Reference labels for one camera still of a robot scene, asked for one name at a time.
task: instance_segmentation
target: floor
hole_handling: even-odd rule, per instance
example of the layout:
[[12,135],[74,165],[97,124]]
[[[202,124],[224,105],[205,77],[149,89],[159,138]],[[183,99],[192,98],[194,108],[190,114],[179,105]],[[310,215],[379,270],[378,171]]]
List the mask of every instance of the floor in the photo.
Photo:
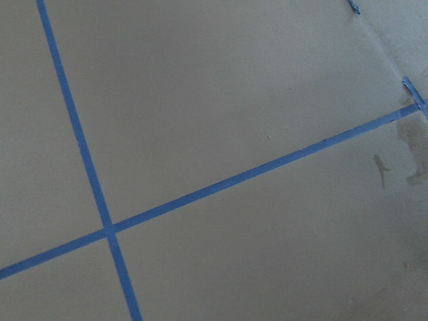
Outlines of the floor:
[[3,1],[0,320],[428,320],[428,3],[355,2]]

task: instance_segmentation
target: blue painter's tape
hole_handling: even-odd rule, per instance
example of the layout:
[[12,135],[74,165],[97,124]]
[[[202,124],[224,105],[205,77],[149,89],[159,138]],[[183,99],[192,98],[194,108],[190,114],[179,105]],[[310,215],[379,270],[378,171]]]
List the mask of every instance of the blue painter's tape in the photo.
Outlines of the blue painter's tape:
[[100,229],[91,234],[79,237],[78,239],[70,241],[66,244],[57,246],[43,253],[37,254],[23,261],[7,266],[0,270],[0,280],[12,276],[13,274],[25,271],[29,268],[42,264],[51,259],[54,259],[55,257],[74,251],[75,249],[78,249],[80,247],[94,243],[95,241],[99,241],[100,239],[104,239],[105,236],[106,234],[104,230]]
[[356,3],[355,3],[355,1],[354,0],[348,0],[348,2],[349,2],[349,4],[350,4],[350,6],[351,6],[351,8],[352,8],[352,10],[355,12],[355,13],[357,13],[357,14],[361,14],[361,10],[360,10],[360,6],[359,5],[357,5]]
[[404,86],[406,86],[406,88],[408,89],[408,91],[410,91],[416,105],[418,105],[419,109],[422,110],[423,114],[425,115],[425,117],[428,118],[428,106],[427,103],[422,99],[421,95],[418,93],[416,87],[414,87],[414,85],[412,84],[412,82],[410,81],[410,79],[408,79],[408,77],[405,77],[403,79],[403,84]]
[[37,0],[37,6],[39,8],[41,22],[45,31],[47,44],[49,45],[52,60],[54,62],[53,64],[55,66],[55,70],[58,76],[58,81],[60,82],[61,91],[64,96],[64,101],[66,103],[67,111],[70,116],[70,121],[73,126],[74,135],[76,136],[76,140],[78,141],[80,154],[82,156],[82,160],[86,169],[86,174],[88,176],[92,188],[92,193],[94,194],[98,212],[100,213],[101,222],[108,240],[108,245],[110,246],[110,252],[112,254],[114,264],[116,266],[116,271],[118,273],[120,284],[122,285],[122,289],[126,298],[126,303],[128,304],[128,309],[132,319],[134,321],[142,321],[142,316],[128,275],[128,270],[126,269],[125,261],[120,250],[116,234],[114,232],[114,226],[112,224],[112,220],[108,212],[107,204],[104,200],[101,185],[96,174],[95,166],[90,155],[82,125],[80,124],[78,112],[74,105],[72,93],[70,91],[70,87],[68,86],[66,73],[62,65],[60,53],[56,45],[54,32],[52,31],[51,23],[49,21],[44,1]]
[[185,195],[183,197],[180,197],[178,199],[175,199],[171,202],[165,203],[165,204],[160,205],[158,207],[155,207],[153,209],[149,209],[148,211],[145,211],[141,214],[137,214],[133,217],[130,217],[128,219],[125,219],[123,221],[120,221],[120,222],[114,224],[114,226],[116,228],[116,232],[123,231],[123,230],[128,229],[132,226],[135,226],[135,225],[138,225],[138,224],[143,223],[145,221],[148,221],[149,219],[153,219],[155,217],[158,217],[159,215],[168,213],[170,211],[178,209],[179,207],[188,205],[188,204],[193,203],[199,199],[203,199],[204,197],[218,193],[219,191],[222,191],[223,189],[228,189],[229,187],[232,187],[236,184],[242,183],[248,179],[252,179],[258,175],[272,171],[274,169],[277,169],[278,167],[284,166],[288,163],[294,162],[298,159],[301,159],[301,158],[306,157],[308,155],[319,152],[320,150],[331,147],[331,146],[338,144],[340,142],[344,142],[345,140],[348,140],[348,139],[353,138],[355,136],[364,134],[365,132],[376,129],[382,125],[388,124],[389,122],[392,122],[394,120],[397,120],[397,119],[400,119],[400,118],[405,117],[407,115],[410,115],[416,111],[418,111],[418,107],[416,104],[404,107],[400,110],[397,110],[396,112],[391,112],[390,114],[387,114],[386,116],[377,118],[375,120],[372,120],[371,122],[367,122],[366,124],[357,126],[351,130],[343,132],[342,134],[338,134],[336,136],[321,140],[320,142],[317,142],[317,143],[310,145],[306,148],[303,148],[301,150],[297,150],[296,152],[292,152],[291,154],[277,158],[277,159],[272,160],[266,164],[260,165],[258,167],[253,168],[253,169],[249,169],[248,171],[245,171],[245,172],[240,173],[238,175],[229,177],[228,179],[225,179],[224,181],[215,183],[215,184],[210,185],[208,187],[205,187],[203,189],[199,189],[198,191],[195,191],[193,193],[190,193],[188,195]]

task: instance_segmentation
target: gray floor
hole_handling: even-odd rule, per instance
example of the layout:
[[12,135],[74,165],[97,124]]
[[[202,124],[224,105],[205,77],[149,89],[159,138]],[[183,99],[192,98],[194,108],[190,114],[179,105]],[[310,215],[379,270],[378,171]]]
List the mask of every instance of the gray floor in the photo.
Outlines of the gray floor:
[[[113,223],[428,97],[428,4],[358,4],[46,0]],[[35,1],[0,29],[1,276],[102,224]],[[144,320],[428,320],[427,160],[417,112],[121,231]],[[130,320],[105,239],[0,293]]]

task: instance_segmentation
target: blue line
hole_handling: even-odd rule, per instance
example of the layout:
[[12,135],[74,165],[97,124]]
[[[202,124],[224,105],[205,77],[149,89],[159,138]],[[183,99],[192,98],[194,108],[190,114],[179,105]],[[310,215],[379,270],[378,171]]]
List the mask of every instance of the blue line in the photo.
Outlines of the blue line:
[[355,136],[364,134],[365,132],[376,129],[382,125],[388,124],[389,122],[400,119],[402,117],[405,117],[417,111],[418,111],[418,107],[416,104],[404,107],[400,110],[397,110],[396,112],[391,112],[386,116],[377,118],[375,120],[372,120],[371,122],[367,122],[366,124],[347,130],[342,134],[338,134],[336,136],[321,140],[320,142],[317,142],[306,148],[297,150],[296,152],[292,152],[291,154],[287,154],[285,156],[272,160],[268,163],[254,167],[253,169],[249,169],[248,171],[229,177],[224,181],[220,181],[218,183],[215,183],[203,189],[199,189],[198,191],[195,191],[193,193],[190,193],[188,195],[185,195],[183,197],[180,197],[178,199],[175,199],[173,201],[170,201],[168,203],[165,203],[153,209],[149,209],[148,211],[145,211],[143,213],[129,217],[128,219],[117,222],[116,224],[114,224],[114,227],[116,228],[116,232],[123,231],[130,227],[133,227],[135,225],[148,221],[149,219],[153,219],[155,217],[158,217],[159,215],[171,212],[175,209],[178,209],[179,207],[188,205],[190,203],[198,201],[199,199],[203,199],[204,197],[218,193],[223,189],[228,189],[229,187],[242,183],[248,179],[252,179],[258,175],[264,174],[266,172],[277,169],[278,167],[284,166],[288,163],[294,162],[298,159],[314,154],[315,152],[319,152],[320,150],[331,147],[340,142],[344,142],[345,140],[348,140]]
[[361,10],[360,10],[360,6],[357,5],[354,0],[348,0],[350,6],[352,7],[352,10],[357,13],[357,14],[361,14]]
[[416,87],[414,87],[414,85],[412,84],[412,82],[410,81],[410,79],[408,79],[408,77],[404,77],[403,84],[404,84],[404,86],[406,86],[406,88],[408,89],[408,91],[410,91],[410,93],[412,94],[413,99],[414,99],[416,105],[418,105],[419,109],[422,110],[422,112],[424,113],[425,117],[428,118],[428,107],[427,107],[427,104],[422,99],[421,95],[418,93]]
[[74,105],[72,93],[70,91],[70,87],[68,86],[66,73],[62,65],[60,53],[56,45],[54,32],[52,31],[52,27],[49,22],[49,17],[47,15],[47,10],[46,10],[44,1],[37,0],[37,6],[39,8],[41,22],[45,30],[47,43],[49,45],[49,50],[51,52],[52,60],[54,62],[53,64],[55,66],[55,70],[58,76],[58,81],[60,82],[61,91],[64,96],[64,101],[67,106],[68,114],[70,116],[70,121],[73,126],[76,140],[78,141],[80,154],[82,156],[82,160],[86,169],[86,174],[88,176],[88,179],[92,188],[92,193],[94,194],[96,205],[100,213],[101,222],[106,233],[106,237],[108,240],[108,244],[110,246],[110,251],[112,253],[114,264],[116,266],[118,277],[126,298],[126,303],[128,304],[128,309],[129,309],[131,318],[134,321],[142,321],[142,316],[141,316],[140,309],[138,307],[138,302],[136,301],[135,293],[132,288],[132,284],[128,275],[128,270],[126,269],[125,261],[124,261],[122,252],[120,250],[120,246],[119,246],[116,234],[114,232],[114,226],[113,226],[110,214],[108,212],[107,204],[104,200],[104,195],[102,193],[101,185],[95,171],[94,163],[92,162],[92,158],[90,155],[88,145],[86,143],[82,125],[80,124],[78,112]]
[[99,241],[100,239],[104,239],[105,236],[106,235],[104,233],[104,230],[100,229],[98,231],[92,232],[91,234],[79,237],[78,239],[70,241],[66,244],[57,246],[43,253],[37,254],[23,261],[7,266],[0,270],[0,280],[12,276],[13,274],[25,271],[36,265],[42,264],[63,254],[74,251],[75,249],[78,249],[80,247],[94,243],[95,241]]

